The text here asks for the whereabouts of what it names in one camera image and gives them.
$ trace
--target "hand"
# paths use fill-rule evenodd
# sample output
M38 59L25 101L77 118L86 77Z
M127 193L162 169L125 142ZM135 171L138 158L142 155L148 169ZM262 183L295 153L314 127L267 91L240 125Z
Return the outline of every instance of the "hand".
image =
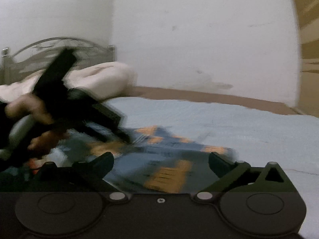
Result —
M9 103L5 108L8 118L18 121L28 114L42 124L52 124L52 116L47 112L44 102L33 94L25 94ZM61 139L66 139L66 130L50 130L31 140L28 147L37 157L47 155L55 148Z

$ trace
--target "wall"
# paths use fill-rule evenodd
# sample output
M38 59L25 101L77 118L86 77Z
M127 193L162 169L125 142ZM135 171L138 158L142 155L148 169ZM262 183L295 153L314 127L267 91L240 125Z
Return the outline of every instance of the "wall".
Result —
M0 48L75 36L107 46L113 0L0 0Z
M319 117L319 0L294 0L299 19L302 74L298 108Z
M115 0L111 43L141 86L298 97L292 0Z

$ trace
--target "bed headboard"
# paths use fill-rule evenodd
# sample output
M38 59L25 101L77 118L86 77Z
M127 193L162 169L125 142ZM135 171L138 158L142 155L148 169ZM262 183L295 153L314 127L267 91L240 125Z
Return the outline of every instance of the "bed headboard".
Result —
M0 85L23 80L30 74L45 69L65 47L76 49L78 58L74 69L83 69L106 62L114 62L115 46L107 48L75 37L53 37L32 43L13 55L8 47L2 50Z

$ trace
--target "black object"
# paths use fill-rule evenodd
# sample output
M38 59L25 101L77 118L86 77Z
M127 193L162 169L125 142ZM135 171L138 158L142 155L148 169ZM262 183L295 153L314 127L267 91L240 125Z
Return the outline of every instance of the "black object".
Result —
M306 206L277 163L221 160L231 171L195 195L125 195L102 180L113 163L109 152L72 167L48 162L24 192L0 193L0 238L302 239Z
M43 125L35 122L31 115L16 123L9 135L9 146L5 149L10 157L0 161L0 171L9 166L20 167L29 158L36 157L28 150L31 140L52 129L74 128L104 141L100 134L87 126L87 123L94 122L108 128L124 142L131 142L130 137L119 128L123 115L103 106L84 90L64 86L62 79L76 62L73 53L74 49L65 48L41 75L32 91L44 101L55 123Z

